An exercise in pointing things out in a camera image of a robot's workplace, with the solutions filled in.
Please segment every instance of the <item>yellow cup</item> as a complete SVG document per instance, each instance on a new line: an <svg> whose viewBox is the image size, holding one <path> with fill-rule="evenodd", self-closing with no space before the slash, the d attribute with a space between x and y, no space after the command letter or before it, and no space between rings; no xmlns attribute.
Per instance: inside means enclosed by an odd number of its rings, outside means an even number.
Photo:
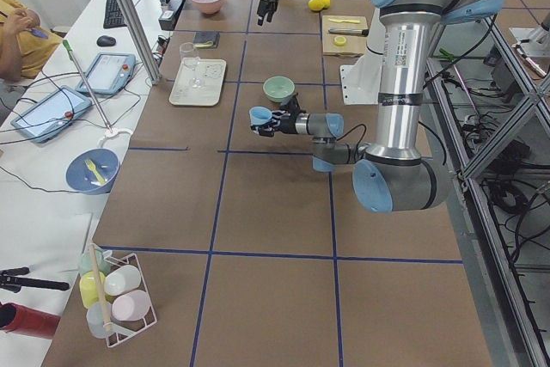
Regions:
<svg viewBox="0 0 550 367"><path fill-rule="evenodd" d="M100 272L100 278L101 283L105 284L105 274L103 274L103 272ZM97 290L95 289L95 279L92 271L86 272L80 277L78 287L80 288L80 298L82 299L82 304L86 309L89 309L100 300L97 295Z"/></svg>

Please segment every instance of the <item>white desk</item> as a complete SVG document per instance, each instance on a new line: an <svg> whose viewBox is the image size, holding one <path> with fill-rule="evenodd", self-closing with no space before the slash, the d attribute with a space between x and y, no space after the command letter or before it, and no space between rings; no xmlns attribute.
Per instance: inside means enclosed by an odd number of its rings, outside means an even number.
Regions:
<svg viewBox="0 0 550 367"><path fill-rule="evenodd" d="M162 13L158 0L133 0L150 46L156 43L157 36L168 37L158 25ZM65 37L76 54L81 66L87 68L98 52L134 53L140 61L127 28L103 29L105 0L91 0L72 29ZM100 48L96 39L108 34L117 40L117 45ZM60 46L44 67L48 76L76 71L66 50ZM78 76L56 77L58 85L75 87ZM150 90L150 81L143 66L137 66L134 78L126 86L132 95L121 91L112 99L103 102L102 107L111 122L114 122L135 102L137 105L117 124L119 128L134 129ZM35 84L25 97L39 100L55 89L47 81ZM20 113L29 103L20 102L15 110ZM21 140L24 137L10 131L11 114L0 128L0 149L4 155L0 165L19 175L35 187L50 190L70 190L65 182L65 170L77 155L97 146L105 133L104 127L93 126L78 121L45 144L22 142L3 144ZM99 113L92 108L83 119L103 125ZM129 136L119 135L106 141L104 147L113 150L122 161L128 148ZM75 283L77 263L88 236L93 234L97 222L107 202L108 194L88 196L78 193L43 193L26 188L16 178L0 170L0 270L29 266L28 277L43 278ZM51 291L24 287L14 294L0 290L0 302L19 303L33 309L61 315L70 291ZM0 339L2 365L9 367L40 366L51 341L14 333L3 334Z"/></svg>

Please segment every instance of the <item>green bowl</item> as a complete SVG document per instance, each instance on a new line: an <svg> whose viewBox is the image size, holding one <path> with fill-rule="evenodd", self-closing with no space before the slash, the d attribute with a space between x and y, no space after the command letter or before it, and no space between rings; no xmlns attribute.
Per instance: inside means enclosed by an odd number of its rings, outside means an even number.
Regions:
<svg viewBox="0 0 550 367"><path fill-rule="evenodd" d="M270 77L264 82L264 92L272 102L282 102L294 94L294 83L285 76Z"/></svg>

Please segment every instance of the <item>white plate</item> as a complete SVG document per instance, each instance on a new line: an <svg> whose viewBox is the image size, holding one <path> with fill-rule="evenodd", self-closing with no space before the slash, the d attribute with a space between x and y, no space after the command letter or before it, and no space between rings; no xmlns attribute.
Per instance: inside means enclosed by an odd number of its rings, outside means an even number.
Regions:
<svg viewBox="0 0 550 367"><path fill-rule="evenodd" d="M203 86L191 88L193 71L180 64L168 101L176 106L213 107L220 101L226 66L223 59L200 59L196 75Z"/></svg>

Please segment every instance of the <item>computer mouse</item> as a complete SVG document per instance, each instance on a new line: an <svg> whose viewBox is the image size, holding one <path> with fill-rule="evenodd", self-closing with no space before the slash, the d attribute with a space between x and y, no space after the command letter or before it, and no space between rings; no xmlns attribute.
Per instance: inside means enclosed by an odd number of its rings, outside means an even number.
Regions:
<svg viewBox="0 0 550 367"><path fill-rule="evenodd" d="M115 46L117 44L117 40L113 36L100 36L97 38L97 46Z"/></svg>

